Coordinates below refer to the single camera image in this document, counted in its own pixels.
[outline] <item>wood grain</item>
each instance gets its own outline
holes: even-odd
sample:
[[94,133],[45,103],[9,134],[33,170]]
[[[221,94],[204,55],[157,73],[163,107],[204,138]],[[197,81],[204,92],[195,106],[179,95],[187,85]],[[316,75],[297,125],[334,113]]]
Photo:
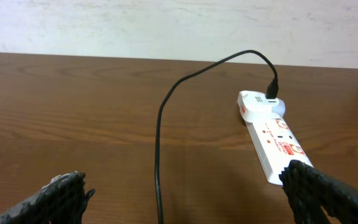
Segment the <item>wood grain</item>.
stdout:
[[[158,107],[208,62],[0,54],[0,213],[57,174],[86,172],[84,223],[156,223]],[[285,119],[316,168],[358,188],[358,70],[277,67]],[[291,223],[236,105],[266,65],[226,63],[182,83],[162,120],[167,223]]]

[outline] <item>extension cord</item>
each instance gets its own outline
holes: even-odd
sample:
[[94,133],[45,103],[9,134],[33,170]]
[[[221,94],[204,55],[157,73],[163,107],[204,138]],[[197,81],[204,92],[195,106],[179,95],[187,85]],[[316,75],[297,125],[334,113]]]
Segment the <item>extension cord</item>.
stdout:
[[241,91],[237,99],[267,181],[282,185],[278,175],[293,159],[313,166],[284,121],[282,100],[266,99],[264,93]]

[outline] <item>white power strip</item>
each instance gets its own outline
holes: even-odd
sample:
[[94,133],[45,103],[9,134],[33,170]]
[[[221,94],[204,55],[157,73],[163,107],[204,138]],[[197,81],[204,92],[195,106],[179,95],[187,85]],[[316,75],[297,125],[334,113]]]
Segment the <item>white power strip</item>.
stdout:
[[267,181],[282,185],[278,175],[296,159],[312,166],[283,119],[282,100],[266,99],[264,93],[241,91],[237,99]]

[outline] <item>black cable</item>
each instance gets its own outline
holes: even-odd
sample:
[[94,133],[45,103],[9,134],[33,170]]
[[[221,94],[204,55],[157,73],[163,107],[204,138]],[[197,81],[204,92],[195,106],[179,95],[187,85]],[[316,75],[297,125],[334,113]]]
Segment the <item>black cable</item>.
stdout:
[[[164,219],[163,219],[163,211],[162,211],[162,198],[161,198],[161,189],[160,189],[160,130],[161,130],[161,116],[162,116],[162,110],[164,109],[165,104],[167,103],[169,97],[171,96],[171,94],[173,93],[173,91],[175,90],[175,88],[183,81],[189,79],[189,78],[193,78],[196,75],[199,75],[217,65],[222,64],[223,62],[226,62],[232,58],[235,58],[237,56],[243,55],[243,54],[247,54],[247,53],[253,53],[258,55],[259,57],[261,57],[269,66],[270,68],[273,70],[274,73],[274,79],[272,81],[272,83],[269,85],[269,88],[267,90],[266,95],[272,96],[272,95],[277,95],[277,91],[278,91],[278,78],[277,78],[277,72],[276,69],[274,68],[273,64],[261,53],[259,53],[256,50],[244,50],[242,52],[238,52],[232,56],[228,56],[227,58],[224,58],[218,62],[213,63],[212,65],[201,69],[198,72],[195,72],[191,75],[187,75],[181,79],[179,79],[179,81],[177,81],[175,84],[173,84],[171,90],[168,92],[168,94],[166,95],[166,97],[164,98],[164,100],[162,101],[162,104],[160,106],[160,109],[158,111],[158,116],[157,116],[157,130],[155,132],[155,164],[154,164],[154,179],[155,179],[155,193],[157,194],[157,211],[158,211],[158,223],[159,224],[163,224],[164,223]],[[270,86],[271,85],[275,85],[277,86],[277,88],[274,88],[273,90],[270,90]]]

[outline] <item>cable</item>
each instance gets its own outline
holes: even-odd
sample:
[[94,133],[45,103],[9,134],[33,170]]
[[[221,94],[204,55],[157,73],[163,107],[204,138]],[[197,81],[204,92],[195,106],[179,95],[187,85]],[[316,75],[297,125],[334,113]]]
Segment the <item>cable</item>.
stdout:
[[171,90],[167,93],[167,95],[165,96],[164,100],[161,103],[160,109],[158,111],[158,116],[157,116],[157,130],[155,132],[155,158],[154,158],[154,179],[155,179],[155,193],[157,195],[157,212],[158,212],[158,223],[159,224],[163,224],[164,223],[164,219],[163,219],[163,210],[162,210],[162,197],[161,197],[161,189],[160,189],[160,130],[161,130],[161,116],[162,116],[162,110],[164,109],[165,104],[167,103],[169,97],[172,95],[173,91],[175,90],[175,88],[183,81],[189,79],[189,78],[193,78],[217,65],[222,64],[223,62],[226,62],[232,58],[235,58],[237,56],[243,55],[243,54],[247,54],[247,53],[253,53],[258,55],[259,57],[261,57],[269,66],[270,68],[273,70],[274,73],[274,79],[271,82],[271,84],[269,85],[268,89],[267,89],[267,93],[266,96],[270,98],[275,98],[275,96],[277,96],[277,92],[278,92],[278,78],[277,78],[277,72],[276,69],[274,68],[273,64],[261,53],[259,53],[256,50],[244,50],[242,52],[238,52],[232,56],[228,56],[227,58],[224,58],[218,62],[213,63],[212,65],[201,69],[198,72],[195,72],[191,75],[187,75],[181,79],[179,79],[175,84],[173,84]]

